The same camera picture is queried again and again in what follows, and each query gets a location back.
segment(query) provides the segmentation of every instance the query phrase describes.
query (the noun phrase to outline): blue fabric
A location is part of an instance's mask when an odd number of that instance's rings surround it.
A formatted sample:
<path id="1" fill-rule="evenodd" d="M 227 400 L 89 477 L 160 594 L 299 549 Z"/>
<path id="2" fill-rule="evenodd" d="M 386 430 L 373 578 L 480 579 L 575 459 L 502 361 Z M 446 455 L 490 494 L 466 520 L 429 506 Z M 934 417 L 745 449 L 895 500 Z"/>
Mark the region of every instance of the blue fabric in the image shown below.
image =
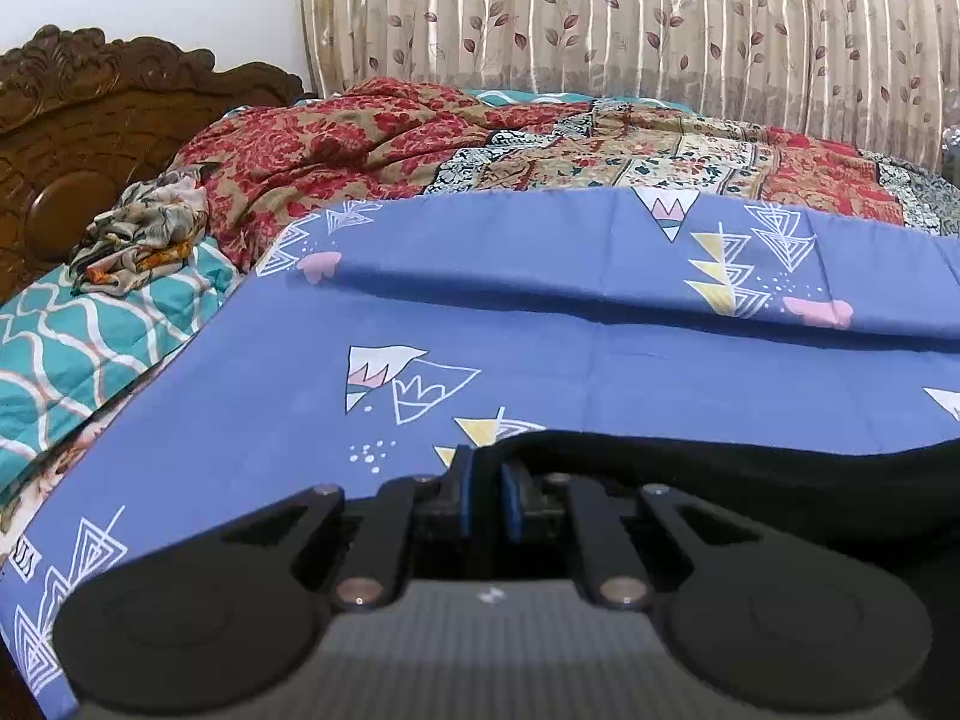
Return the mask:
<path id="1" fill-rule="evenodd" d="M 37 514 L 32 579 L 0 570 L 0 631 L 59 720 L 75 703 L 44 643 L 58 593 L 309 485 L 371 495 L 443 471 L 459 443 L 544 427 L 839 463 L 955 439 L 958 257 L 956 240 L 681 191 L 310 214 Z"/>
<path id="2" fill-rule="evenodd" d="M 578 95 L 575 92 L 515 92 L 512 89 L 464 89 L 464 93 L 477 98 L 486 105 L 500 108 L 503 105 L 515 105 L 517 103 L 592 103 L 600 98 L 590 97 L 589 95 Z M 655 100 L 654 98 L 608 98 L 608 100 L 617 100 L 618 103 L 638 103 L 640 105 L 650 105 L 654 108 L 673 108 L 677 111 L 683 111 L 690 116 L 696 116 L 696 113 L 686 105 L 680 103 L 671 103 L 669 100 Z"/>
<path id="3" fill-rule="evenodd" d="M 0 307 L 0 505 L 37 455 L 192 336 L 238 277 L 209 238 L 180 272 L 122 299 L 73 295 L 64 265 Z"/>

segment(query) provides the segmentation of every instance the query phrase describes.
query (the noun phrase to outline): curtain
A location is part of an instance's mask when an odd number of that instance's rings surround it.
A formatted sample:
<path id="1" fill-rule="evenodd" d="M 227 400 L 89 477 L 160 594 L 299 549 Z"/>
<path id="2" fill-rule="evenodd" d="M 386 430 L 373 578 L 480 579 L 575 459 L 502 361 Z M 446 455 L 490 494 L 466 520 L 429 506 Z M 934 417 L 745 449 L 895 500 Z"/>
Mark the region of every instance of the curtain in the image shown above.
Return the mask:
<path id="1" fill-rule="evenodd" d="M 958 23 L 958 0 L 304 0 L 323 95 L 380 74 L 665 98 L 928 167 L 960 124 Z"/>

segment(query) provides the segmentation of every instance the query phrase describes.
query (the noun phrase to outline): blue cloth with triangle print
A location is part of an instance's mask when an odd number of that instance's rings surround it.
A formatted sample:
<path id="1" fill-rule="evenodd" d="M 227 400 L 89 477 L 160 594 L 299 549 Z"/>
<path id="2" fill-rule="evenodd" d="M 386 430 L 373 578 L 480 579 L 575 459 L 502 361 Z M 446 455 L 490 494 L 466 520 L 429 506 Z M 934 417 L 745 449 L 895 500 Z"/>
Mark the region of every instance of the blue cloth with triangle print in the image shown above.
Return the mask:
<path id="1" fill-rule="evenodd" d="M 59 720 L 75 702 L 44 633 L 72 586 L 309 485 L 371 495 L 541 428 L 843 463 L 954 439 L 959 272 L 954 239 L 687 191 L 308 215 L 37 514 L 0 631 Z"/>

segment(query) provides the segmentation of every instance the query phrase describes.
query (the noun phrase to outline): metal bolt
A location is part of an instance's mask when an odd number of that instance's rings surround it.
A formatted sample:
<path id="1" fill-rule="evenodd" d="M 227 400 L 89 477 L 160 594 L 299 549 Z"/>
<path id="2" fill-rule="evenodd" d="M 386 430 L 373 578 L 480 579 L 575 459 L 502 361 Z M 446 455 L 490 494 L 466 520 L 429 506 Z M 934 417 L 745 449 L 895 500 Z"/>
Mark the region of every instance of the metal bolt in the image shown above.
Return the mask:
<path id="1" fill-rule="evenodd" d="M 361 607 L 363 604 L 376 603 L 383 595 L 383 586 L 370 577 L 351 577 L 337 586 L 337 598 L 345 604 Z"/>
<path id="2" fill-rule="evenodd" d="M 632 605 L 650 592 L 644 581 L 634 577 L 611 577 L 600 586 L 600 595 L 612 604 Z"/>

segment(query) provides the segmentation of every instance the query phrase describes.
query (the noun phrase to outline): carved wooden headboard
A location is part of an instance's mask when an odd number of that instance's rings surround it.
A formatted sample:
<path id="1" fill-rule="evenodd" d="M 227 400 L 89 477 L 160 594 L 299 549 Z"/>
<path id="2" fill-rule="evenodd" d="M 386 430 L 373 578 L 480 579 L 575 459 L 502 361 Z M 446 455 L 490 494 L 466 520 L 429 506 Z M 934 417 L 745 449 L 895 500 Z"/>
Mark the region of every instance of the carved wooden headboard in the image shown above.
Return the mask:
<path id="1" fill-rule="evenodd" d="M 0 56 L 0 304 L 64 261 L 133 181 L 237 105 L 288 105 L 301 80 L 254 62 L 215 73 L 208 50 L 45 26 Z"/>

